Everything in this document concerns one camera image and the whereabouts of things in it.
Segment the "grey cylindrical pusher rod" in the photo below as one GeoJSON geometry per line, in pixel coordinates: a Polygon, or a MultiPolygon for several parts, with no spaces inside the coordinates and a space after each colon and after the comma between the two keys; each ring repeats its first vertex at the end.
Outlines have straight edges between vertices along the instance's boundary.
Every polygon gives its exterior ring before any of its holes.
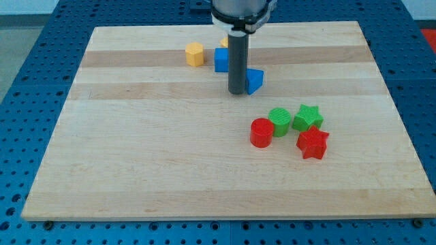
{"type": "Polygon", "coordinates": [[[248,35],[228,36],[228,90],[233,95],[245,93],[248,43],[248,35]]]}

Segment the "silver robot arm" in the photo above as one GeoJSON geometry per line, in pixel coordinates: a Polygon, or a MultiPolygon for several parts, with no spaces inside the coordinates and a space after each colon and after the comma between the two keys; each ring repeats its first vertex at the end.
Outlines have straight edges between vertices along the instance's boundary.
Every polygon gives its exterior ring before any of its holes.
{"type": "Polygon", "coordinates": [[[242,95],[247,91],[249,36],[265,25],[277,0],[212,0],[215,26],[228,35],[228,91],[242,95]]]}

